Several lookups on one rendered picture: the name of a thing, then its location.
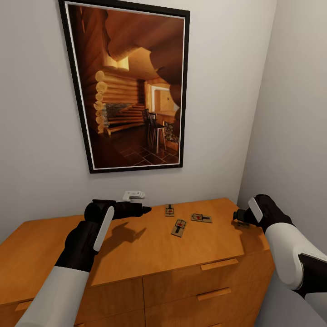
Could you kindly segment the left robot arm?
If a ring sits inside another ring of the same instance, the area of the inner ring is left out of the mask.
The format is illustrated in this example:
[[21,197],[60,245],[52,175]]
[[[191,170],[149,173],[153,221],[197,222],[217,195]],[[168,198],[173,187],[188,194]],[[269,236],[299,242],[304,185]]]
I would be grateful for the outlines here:
[[111,221],[152,211],[132,201],[145,198],[144,192],[126,191],[122,202],[93,199],[85,209],[85,221],[67,236],[64,251],[15,327],[74,327],[94,257]]

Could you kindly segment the mousetrap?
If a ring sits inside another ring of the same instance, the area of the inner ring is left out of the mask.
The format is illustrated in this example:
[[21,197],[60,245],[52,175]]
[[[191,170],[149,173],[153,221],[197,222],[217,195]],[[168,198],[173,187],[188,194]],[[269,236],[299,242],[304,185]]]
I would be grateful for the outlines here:
[[174,204],[166,204],[165,216],[174,217]]
[[238,220],[238,226],[249,229],[249,223]]
[[174,228],[172,229],[171,234],[181,238],[186,224],[187,221],[178,218]]
[[208,215],[201,215],[201,214],[191,214],[191,221],[198,221],[204,223],[213,223],[212,217]]

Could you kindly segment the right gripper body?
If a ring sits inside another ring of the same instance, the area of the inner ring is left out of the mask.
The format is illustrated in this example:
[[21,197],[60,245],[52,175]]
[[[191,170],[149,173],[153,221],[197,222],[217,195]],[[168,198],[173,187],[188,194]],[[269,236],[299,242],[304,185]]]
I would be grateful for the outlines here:
[[237,220],[244,221],[244,222],[250,223],[250,224],[254,224],[254,225],[257,225],[260,227],[257,220],[250,217],[250,215],[248,214],[248,210],[238,209],[237,210]]

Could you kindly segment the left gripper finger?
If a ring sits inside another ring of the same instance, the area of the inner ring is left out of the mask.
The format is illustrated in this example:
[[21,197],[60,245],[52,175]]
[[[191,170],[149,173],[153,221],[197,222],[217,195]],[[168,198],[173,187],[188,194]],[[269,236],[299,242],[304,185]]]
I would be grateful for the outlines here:
[[152,208],[151,207],[146,207],[146,206],[143,206],[142,207],[142,215],[143,214],[146,214],[148,212],[152,211]]

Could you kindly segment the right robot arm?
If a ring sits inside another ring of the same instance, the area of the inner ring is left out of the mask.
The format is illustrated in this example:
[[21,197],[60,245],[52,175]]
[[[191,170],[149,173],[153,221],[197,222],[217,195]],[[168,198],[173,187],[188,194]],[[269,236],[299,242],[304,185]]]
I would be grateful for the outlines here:
[[266,195],[252,197],[233,219],[261,226],[282,284],[298,293],[327,323],[327,255]]

